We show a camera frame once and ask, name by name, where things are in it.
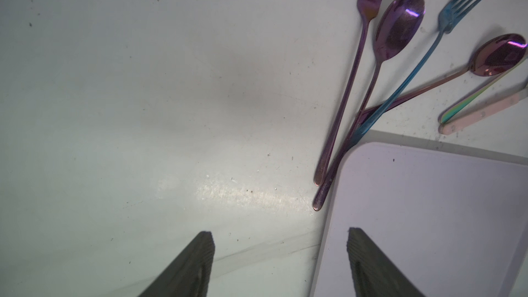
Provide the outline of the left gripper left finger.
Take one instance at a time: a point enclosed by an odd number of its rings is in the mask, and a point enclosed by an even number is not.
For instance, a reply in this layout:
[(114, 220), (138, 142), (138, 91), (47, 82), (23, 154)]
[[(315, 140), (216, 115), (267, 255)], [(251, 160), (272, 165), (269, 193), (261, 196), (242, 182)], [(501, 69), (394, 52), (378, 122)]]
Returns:
[(182, 250), (141, 296), (206, 296), (215, 244), (211, 232), (202, 231)]

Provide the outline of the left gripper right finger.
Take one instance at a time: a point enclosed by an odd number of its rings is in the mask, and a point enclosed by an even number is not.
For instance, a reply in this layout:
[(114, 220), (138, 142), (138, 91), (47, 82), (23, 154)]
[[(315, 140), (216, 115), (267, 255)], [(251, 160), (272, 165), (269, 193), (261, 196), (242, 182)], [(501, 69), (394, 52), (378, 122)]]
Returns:
[(423, 296), (361, 228), (346, 244), (356, 296)]

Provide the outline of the lilac rectangular placemat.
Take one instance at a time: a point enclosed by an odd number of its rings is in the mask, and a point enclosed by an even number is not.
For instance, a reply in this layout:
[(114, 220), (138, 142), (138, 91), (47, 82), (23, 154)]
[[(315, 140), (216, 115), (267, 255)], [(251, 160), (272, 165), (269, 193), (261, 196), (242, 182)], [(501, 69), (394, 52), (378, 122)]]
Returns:
[(527, 295), (527, 160), (405, 138), (345, 155), (312, 296), (353, 296), (350, 228), (361, 228), (427, 296)]

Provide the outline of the rainbow handled fork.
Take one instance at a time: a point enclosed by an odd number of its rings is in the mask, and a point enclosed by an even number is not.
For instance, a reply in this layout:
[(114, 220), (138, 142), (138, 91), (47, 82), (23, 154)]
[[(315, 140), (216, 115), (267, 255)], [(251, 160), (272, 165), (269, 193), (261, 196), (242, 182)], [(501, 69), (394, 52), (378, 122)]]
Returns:
[(514, 67), (493, 77), (490, 81), (486, 82), (484, 86), (481, 86), (476, 91), (473, 91), (471, 94), (464, 97), (458, 103), (455, 103), (451, 107), (447, 108), (447, 110), (445, 110), (444, 113), (440, 115), (438, 119), (438, 123), (440, 125), (447, 123), (451, 118), (453, 118), (456, 114), (458, 114), (462, 109), (464, 109), (468, 104), (470, 104), (473, 100), (475, 100), (478, 96), (480, 96), (484, 91), (489, 89), (493, 84), (499, 81), (506, 74), (510, 73), (515, 68), (517, 68), (519, 65), (521, 65), (526, 59), (527, 59), (527, 55), (522, 57), (521, 61), (515, 64)]

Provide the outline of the pink handled silver spoon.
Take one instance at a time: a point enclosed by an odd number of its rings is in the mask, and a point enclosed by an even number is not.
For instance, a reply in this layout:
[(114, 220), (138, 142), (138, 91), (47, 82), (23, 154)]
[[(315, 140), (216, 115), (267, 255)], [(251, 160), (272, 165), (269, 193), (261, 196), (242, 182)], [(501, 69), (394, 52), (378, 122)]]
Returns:
[(439, 127), (439, 133), (442, 135), (451, 135), (453, 133), (459, 132), (464, 128), (473, 125), (479, 121), (484, 120), (485, 118), (499, 113), (507, 108), (510, 108), (521, 100), (524, 100), (527, 97), (527, 87), (521, 89), (520, 91), (513, 93), (507, 97), (504, 97), (500, 100), (495, 101), (494, 103), (488, 104), (487, 106), (481, 108), (480, 110), (475, 110), (469, 114), (466, 114), (456, 120), (442, 124)]

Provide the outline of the dark purple spoon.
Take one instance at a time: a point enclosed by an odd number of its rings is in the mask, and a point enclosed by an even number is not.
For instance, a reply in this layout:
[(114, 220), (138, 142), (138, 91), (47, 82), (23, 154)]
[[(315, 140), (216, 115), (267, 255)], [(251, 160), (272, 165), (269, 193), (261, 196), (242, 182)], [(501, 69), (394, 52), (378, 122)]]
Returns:
[(389, 106), (389, 110), (405, 103), (421, 94), (424, 94), (440, 85), (443, 85), (468, 71), (483, 77), (495, 77), (506, 72), (519, 63), (527, 55), (527, 42), (519, 34), (504, 34), (495, 37), (483, 44), (472, 56), (467, 66), (454, 74), (433, 82), (421, 89), (401, 96)]

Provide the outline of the blue fork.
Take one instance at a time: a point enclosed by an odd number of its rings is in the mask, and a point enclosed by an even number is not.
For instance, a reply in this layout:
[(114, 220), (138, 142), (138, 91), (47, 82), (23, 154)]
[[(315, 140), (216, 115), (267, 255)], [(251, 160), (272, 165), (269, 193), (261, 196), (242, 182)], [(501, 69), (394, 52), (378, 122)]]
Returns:
[(408, 84), (415, 78), (418, 72), (425, 65), (426, 61), (435, 51), (439, 45), (444, 34), (449, 34), (453, 31), (456, 25), (482, 0), (451, 0), (446, 4), (444, 9), (438, 16), (438, 35), (430, 49), (426, 52), (422, 60), (418, 63), (415, 69), (409, 74), (404, 82), (394, 91), (394, 93), (375, 111), (371, 116), (357, 128), (352, 135), (347, 146), (349, 148), (356, 146), (357, 143), (364, 137), (369, 129), (379, 120), (379, 118), (387, 111), (389, 106), (393, 104), (400, 94), (406, 89)]

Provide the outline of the purple fork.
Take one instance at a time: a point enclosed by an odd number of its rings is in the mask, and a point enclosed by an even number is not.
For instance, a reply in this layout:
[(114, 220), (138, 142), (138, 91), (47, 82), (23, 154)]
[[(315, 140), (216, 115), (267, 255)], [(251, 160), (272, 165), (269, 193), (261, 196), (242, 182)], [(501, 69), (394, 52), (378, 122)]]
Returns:
[(358, 12), (360, 14), (361, 22), (362, 22), (362, 29), (361, 29), (361, 35), (360, 40), (357, 46), (356, 50), (356, 56), (353, 61), (351, 73), (349, 75), (342, 100), (340, 102), (340, 106), (338, 107), (337, 114), (335, 115), (334, 122), (331, 125), (330, 132), (327, 136), (325, 145), (323, 147), (323, 152), (320, 156), (318, 165), (316, 167), (313, 182), (316, 186), (320, 186), (323, 183), (324, 177), (326, 175), (329, 161), (331, 159), (332, 151), (334, 149), (335, 140), (338, 135), (338, 131), (340, 128), (340, 124), (342, 122), (342, 117), (344, 115), (347, 102), (349, 100), (349, 95), (351, 93), (351, 89), (353, 87), (353, 83), (356, 78), (357, 70), (360, 65), (360, 60), (362, 57), (362, 53), (364, 51), (364, 45), (367, 40), (367, 34), (369, 30), (369, 24), (373, 19), (378, 16), (378, 13), (380, 11), (380, 7), (382, 4), (382, 0), (357, 0), (357, 8)]

